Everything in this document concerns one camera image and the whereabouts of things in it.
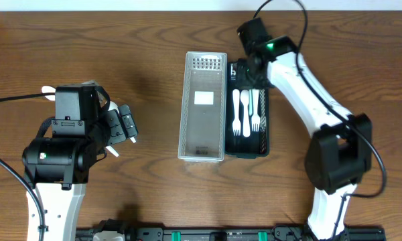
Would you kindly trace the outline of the white plastic fork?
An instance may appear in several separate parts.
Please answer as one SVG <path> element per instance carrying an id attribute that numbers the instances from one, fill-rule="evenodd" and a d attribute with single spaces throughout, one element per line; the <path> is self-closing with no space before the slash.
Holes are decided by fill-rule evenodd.
<path id="1" fill-rule="evenodd" d="M 248 105 L 249 116 L 253 115 L 253 90 L 249 90 L 249 105 Z"/>
<path id="2" fill-rule="evenodd" d="M 252 89 L 252 103 L 253 103 L 253 114 L 252 114 L 252 131 L 258 132 L 260 128 L 260 116 L 258 114 L 259 107 L 259 90 Z"/>
<path id="3" fill-rule="evenodd" d="M 232 103 L 234 109 L 234 120 L 232 122 L 232 129 L 234 136 L 241 135 L 241 122 L 239 120 L 239 103 L 240 103 L 240 91 L 238 89 L 234 89 L 232 91 Z"/>

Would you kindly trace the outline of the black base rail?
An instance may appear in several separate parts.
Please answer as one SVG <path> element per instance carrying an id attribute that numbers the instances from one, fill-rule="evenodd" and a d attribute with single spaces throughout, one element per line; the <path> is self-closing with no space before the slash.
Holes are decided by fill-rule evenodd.
<path id="1" fill-rule="evenodd" d="M 97 226 L 76 230 L 76 241 L 304 241 L 316 240 L 307 226 L 276 225 L 258 229 L 134 228 L 120 220 L 103 220 Z"/>

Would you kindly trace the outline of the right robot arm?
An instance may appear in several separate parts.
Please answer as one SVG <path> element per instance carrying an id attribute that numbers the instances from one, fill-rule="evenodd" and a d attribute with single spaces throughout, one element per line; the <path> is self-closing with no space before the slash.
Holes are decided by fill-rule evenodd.
<path id="1" fill-rule="evenodd" d="M 307 225 L 315 240 L 336 240 L 350 198 L 371 169 L 371 120 L 336 101 L 306 65 L 302 45 L 270 36 L 261 18 L 243 23 L 237 34 L 247 55 L 237 85 L 278 89 L 301 118 L 311 138 L 304 167 L 314 186 Z"/>

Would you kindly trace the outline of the clear plastic basket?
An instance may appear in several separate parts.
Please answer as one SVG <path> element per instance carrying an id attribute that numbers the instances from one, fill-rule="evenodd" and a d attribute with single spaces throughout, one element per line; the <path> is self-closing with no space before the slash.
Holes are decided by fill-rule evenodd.
<path id="1" fill-rule="evenodd" d="M 178 158 L 224 159 L 227 54 L 188 52 L 184 71 Z"/>

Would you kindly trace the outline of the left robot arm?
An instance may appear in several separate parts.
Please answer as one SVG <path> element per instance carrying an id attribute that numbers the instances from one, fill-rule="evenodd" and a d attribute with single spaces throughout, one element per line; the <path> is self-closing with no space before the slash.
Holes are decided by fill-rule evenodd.
<path id="1" fill-rule="evenodd" d="M 74 240 L 89 169 L 107 147 L 134 141 L 138 130 L 128 105 L 117 106 L 102 86 L 56 88 L 55 115 L 24 149 L 29 200 L 28 240 Z"/>

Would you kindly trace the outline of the black plastic basket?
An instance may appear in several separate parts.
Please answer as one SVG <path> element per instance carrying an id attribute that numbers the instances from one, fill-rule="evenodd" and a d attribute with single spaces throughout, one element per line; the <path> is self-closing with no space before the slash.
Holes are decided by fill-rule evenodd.
<path id="1" fill-rule="evenodd" d="M 260 127 L 258 132 L 251 132 L 249 137 L 234 136 L 232 122 L 235 118 L 232 91 L 236 88 L 236 83 L 245 76 L 240 69 L 247 68 L 245 59 L 238 59 L 229 62 L 226 77 L 226 125 L 224 151 L 227 155 L 232 155 L 243 159 L 256 159 L 266 157 L 269 154 L 269 89 L 259 91 L 258 115 L 260 116 Z"/>

